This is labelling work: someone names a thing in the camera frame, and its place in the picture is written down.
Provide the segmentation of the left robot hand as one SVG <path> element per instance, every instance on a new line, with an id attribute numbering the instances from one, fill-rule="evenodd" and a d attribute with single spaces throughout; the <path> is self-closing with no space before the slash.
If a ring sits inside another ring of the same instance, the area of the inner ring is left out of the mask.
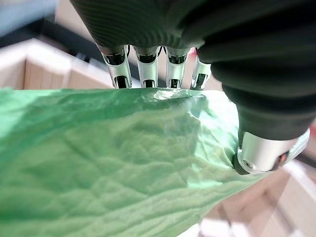
<path id="1" fill-rule="evenodd" d="M 239 118 L 234 168 L 271 172 L 296 157 L 316 116 L 313 0 L 74 0 L 110 67 L 122 46 L 194 47 Z"/>

